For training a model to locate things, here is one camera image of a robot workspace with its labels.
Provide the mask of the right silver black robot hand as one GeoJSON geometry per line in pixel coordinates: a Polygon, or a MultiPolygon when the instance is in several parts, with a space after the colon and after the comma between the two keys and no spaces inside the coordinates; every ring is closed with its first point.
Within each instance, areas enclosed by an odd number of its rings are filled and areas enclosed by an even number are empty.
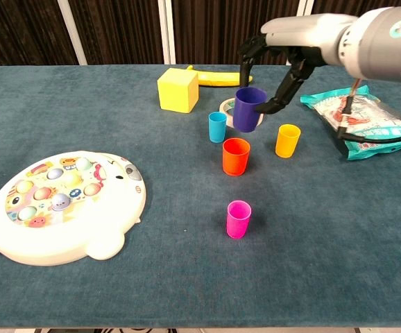
{"type": "Polygon", "coordinates": [[[301,85],[317,67],[341,66],[339,41],[343,33],[357,20],[344,14],[317,14],[281,17],[266,22],[260,33],[248,38],[240,47],[239,86],[249,84],[252,66],[265,53],[285,54],[291,67],[274,97],[258,105],[260,114],[275,114],[285,108],[301,85]]]}

